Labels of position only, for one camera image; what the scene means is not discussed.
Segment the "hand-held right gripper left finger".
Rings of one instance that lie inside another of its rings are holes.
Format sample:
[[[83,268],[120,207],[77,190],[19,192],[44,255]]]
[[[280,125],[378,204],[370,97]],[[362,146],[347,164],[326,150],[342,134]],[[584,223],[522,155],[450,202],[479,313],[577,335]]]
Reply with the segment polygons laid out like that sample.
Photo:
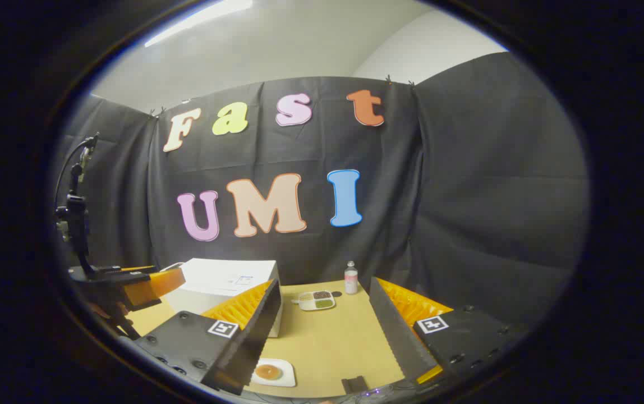
[[[279,281],[271,279],[221,305],[245,307],[242,319],[214,319],[181,310],[133,343],[140,353],[189,383],[239,396],[250,384],[282,304]]]

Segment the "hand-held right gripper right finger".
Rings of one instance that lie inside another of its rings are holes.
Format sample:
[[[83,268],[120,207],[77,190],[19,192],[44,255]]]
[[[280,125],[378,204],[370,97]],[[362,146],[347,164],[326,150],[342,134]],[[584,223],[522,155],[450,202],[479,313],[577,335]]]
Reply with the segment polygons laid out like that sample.
[[[490,369],[529,334],[468,301],[450,306],[373,277],[368,296],[404,379],[457,386]]]

